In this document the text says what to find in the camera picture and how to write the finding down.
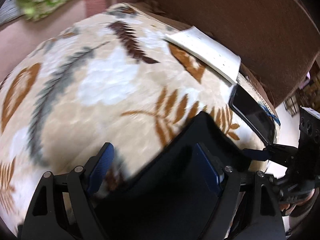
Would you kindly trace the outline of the person's right hand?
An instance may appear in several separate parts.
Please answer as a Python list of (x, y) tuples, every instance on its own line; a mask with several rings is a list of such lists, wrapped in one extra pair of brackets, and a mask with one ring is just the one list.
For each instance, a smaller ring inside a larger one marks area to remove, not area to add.
[(317, 197), (319, 195), (319, 189), (313, 189), (305, 200), (298, 201), (293, 204), (280, 204), (281, 215), (297, 218), (308, 214), (313, 207)]

